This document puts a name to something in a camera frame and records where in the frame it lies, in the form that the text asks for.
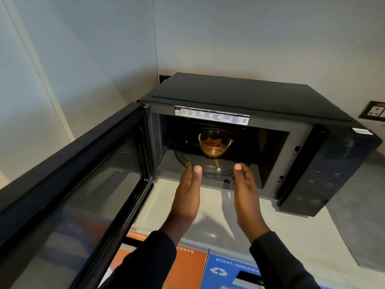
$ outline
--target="open microwave door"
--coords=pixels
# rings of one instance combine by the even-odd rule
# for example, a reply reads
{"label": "open microwave door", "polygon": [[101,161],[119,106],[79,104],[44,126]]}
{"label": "open microwave door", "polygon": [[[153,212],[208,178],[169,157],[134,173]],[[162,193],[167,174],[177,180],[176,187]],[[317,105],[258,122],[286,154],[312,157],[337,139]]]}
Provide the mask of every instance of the open microwave door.
{"label": "open microwave door", "polygon": [[0,190],[1,288],[97,287],[153,183],[131,103]]}

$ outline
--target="black microwave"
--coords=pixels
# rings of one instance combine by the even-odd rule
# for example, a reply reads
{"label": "black microwave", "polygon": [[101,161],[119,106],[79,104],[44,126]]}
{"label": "black microwave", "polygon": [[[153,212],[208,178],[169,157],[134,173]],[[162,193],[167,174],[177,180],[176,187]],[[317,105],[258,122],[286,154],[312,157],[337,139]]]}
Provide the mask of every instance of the black microwave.
{"label": "black microwave", "polygon": [[[231,138],[216,160],[205,130]],[[315,216],[381,142],[307,85],[176,73],[0,190],[2,286],[40,266],[63,288],[96,287],[156,179],[179,180],[188,161],[224,190],[244,162],[261,197]],[[57,250],[67,236],[83,250]]]}

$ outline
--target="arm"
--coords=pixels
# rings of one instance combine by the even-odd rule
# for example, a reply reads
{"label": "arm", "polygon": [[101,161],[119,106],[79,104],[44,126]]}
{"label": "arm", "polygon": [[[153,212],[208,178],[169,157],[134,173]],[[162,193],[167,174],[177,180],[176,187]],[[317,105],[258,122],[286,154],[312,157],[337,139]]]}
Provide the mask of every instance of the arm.
{"label": "arm", "polygon": [[250,253],[266,289],[319,289],[313,276],[267,227],[252,172],[245,164],[236,164],[234,177],[237,222],[251,243]]}
{"label": "arm", "polygon": [[175,261],[176,247],[198,213],[201,179],[202,168],[196,165],[192,173],[188,163],[165,223],[127,255],[100,288],[162,288]]}

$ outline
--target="bowl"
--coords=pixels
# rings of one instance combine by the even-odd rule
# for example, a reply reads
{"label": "bowl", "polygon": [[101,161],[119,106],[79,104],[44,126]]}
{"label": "bowl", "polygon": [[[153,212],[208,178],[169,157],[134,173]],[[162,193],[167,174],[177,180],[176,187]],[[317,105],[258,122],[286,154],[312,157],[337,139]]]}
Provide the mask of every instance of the bowl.
{"label": "bowl", "polygon": [[[203,141],[207,140],[208,138],[213,139],[213,140],[220,140],[221,143],[223,144],[222,147],[212,147],[210,145],[205,144]],[[199,145],[204,152],[209,157],[215,158],[219,157],[220,155],[223,155],[228,147],[231,144],[231,138],[226,131],[221,131],[221,130],[208,130],[204,131],[199,134],[198,136],[199,139]]]}

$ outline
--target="person's left hand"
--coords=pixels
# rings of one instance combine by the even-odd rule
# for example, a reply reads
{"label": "person's left hand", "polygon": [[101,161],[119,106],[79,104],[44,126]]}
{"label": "person's left hand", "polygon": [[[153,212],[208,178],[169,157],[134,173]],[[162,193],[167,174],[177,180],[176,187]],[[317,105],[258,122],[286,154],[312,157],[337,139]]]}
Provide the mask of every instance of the person's left hand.
{"label": "person's left hand", "polygon": [[201,181],[202,167],[195,165],[194,172],[191,172],[191,163],[188,162],[176,189],[170,214],[160,229],[176,246],[198,213]]}

